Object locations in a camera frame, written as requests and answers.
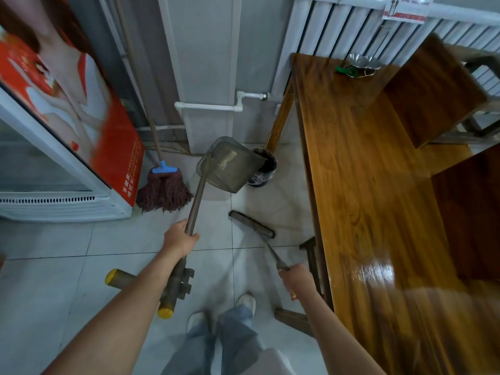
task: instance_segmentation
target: white radiator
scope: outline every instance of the white radiator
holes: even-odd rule
[[[283,95],[294,52],[336,59],[361,53],[401,66],[431,32],[445,43],[500,52],[500,13],[433,4],[418,25],[383,20],[385,1],[294,0],[272,94]],[[489,94],[500,96],[500,80],[486,67],[474,76]]]

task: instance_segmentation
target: poster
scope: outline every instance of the poster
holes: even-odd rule
[[[66,0],[0,0],[0,80],[134,206],[144,146]]]
[[[387,0],[384,19],[424,23],[434,0]]]

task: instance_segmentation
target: jeans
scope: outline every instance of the jeans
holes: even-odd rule
[[[244,305],[220,315],[216,333],[210,332],[206,322],[192,327],[161,375],[209,375],[217,336],[222,343],[221,375],[241,374],[264,350],[252,329],[252,311]]]

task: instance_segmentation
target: white sneaker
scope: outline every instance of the white sneaker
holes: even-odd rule
[[[238,307],[239,305],[243,304],[246,306],[248,309],[252,311],[252,317],[255,315],[255,309],[257,307],[257,302],[255,301],[255,297],[250,295],[249,293],[246,293],[238,299],[236,302],[236,306]]]
[[[193,313],[190,317],[189,320],[187,321],[187,327],[186,327],[186,333],[189,333],[191,328],[195,327],[198,325],[200,322],[205,321],[205,323],[208,325],[209,321],[207,320],[207,316],[205,315],[204,312],[197,312]]]

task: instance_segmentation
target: white floor tile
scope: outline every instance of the white floor tile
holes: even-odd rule
[[[275,156],[278,169],[269,183],[261,188],[245,185],[232,195],[232,206],[274,229],[272,246],[300,245],[314,235],[302,149],[300,145],[280,145]],[[262,246],[250,228],[233,222],[234,248]]]
[[[196,164],[199,157],[180,154],[165,154],[168,165],[179,167],[184,181],[194,194],[199,182]],[[187,218],[192,201],[182,210],[173,213],[156,210],[141,213],[135,207],[127,220],[97,222],[89,246],[89,255],[124,254],[139,252],[157,252],[163,242],[163,234],[174,222]],[[195,250],[232,248],[230,194],[213,187],[205,186],[202,203],[195,225],[195,233],[201,238]]]
[[[0,220],[0,253],[7,259],[85,255],[93,222],[28,223]]]
[[[0,372],[41,373],[59,352],[84,258],[7,261],[0,271]]]
[[[104,278],[113,268],[137,274],[154,254],[100,255],[87,257],[64,336],[63,347],[74,335],[118,293],[104,285]],[[159,374],[184,340],[189,316],[200,310],[213,317],[234,307],[232,250],[198,251],[188,256],[188,267],[195,269],[190,280],[191,294],[178,300],[169,320],[157,316],[149,329],[146,342],[134,369],[136,374]],[[220,372],[221,348],[217,345],[214,374]]]
[[[288,265],[307,262],[306,253],[297,246],[277,247],[276,251]],[[276,307],[300,313],[303,309],[299,302],[290,300],[271,253],[261,247],[243,248],[234,249],[233,256],[234,298],[250,291],[257,300],[253,327],[265,347],[282,351],[297,375],[326,374],[316,340],[274,319]]]

